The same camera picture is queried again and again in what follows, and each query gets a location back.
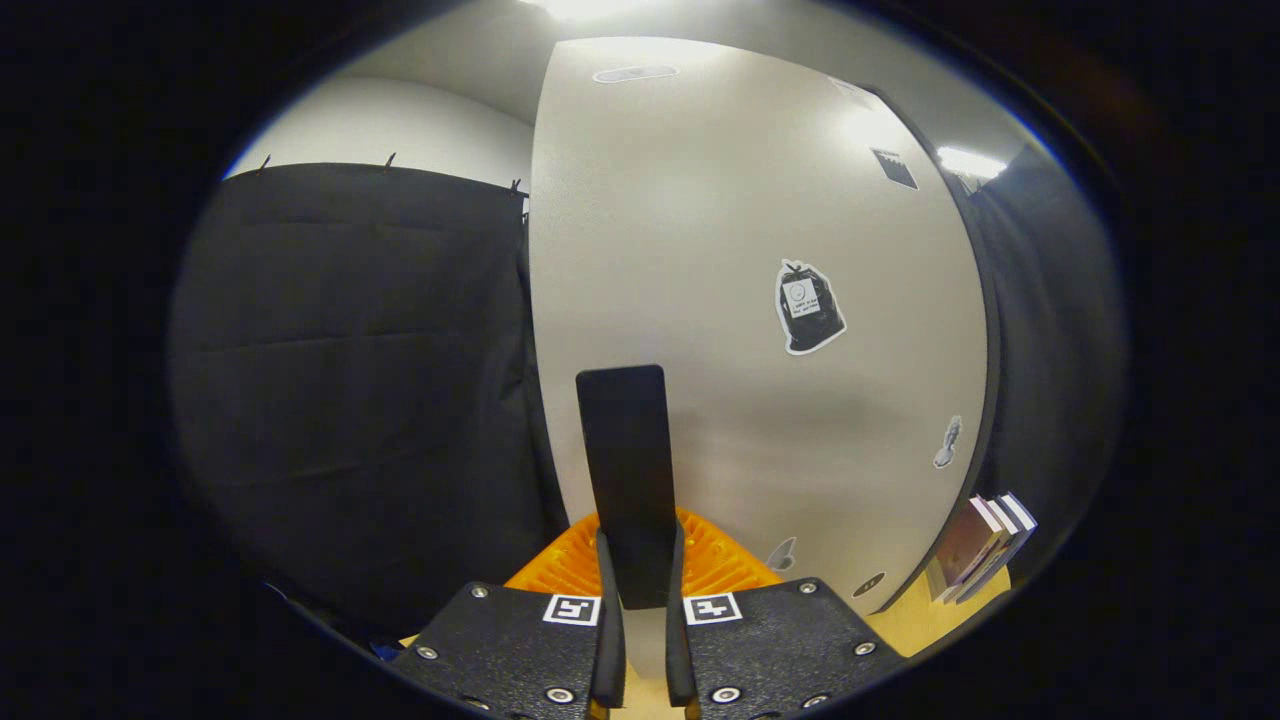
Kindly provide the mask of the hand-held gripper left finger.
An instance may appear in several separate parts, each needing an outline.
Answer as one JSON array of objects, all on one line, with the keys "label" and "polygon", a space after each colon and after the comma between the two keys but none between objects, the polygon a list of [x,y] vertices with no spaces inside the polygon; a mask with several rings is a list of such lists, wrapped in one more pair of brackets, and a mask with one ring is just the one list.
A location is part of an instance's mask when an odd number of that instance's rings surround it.
[{"label": "hand-held gripper left finger", "polygon": [[625,702],[625,629],[598,516],[503,585],[467,583],[390,665],[483,719],[608,719]]}]

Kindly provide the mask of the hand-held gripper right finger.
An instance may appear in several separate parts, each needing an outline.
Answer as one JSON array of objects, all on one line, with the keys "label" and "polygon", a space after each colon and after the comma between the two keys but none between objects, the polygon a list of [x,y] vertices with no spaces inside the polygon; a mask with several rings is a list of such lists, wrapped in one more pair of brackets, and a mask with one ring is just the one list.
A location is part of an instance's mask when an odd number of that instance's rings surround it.
[{"label": "hand-held gripper right finger", "polygon": [[666,673],[689,719],[814,719],[884,683],[905,657],[827,582],[785,580],[678,509]]}]

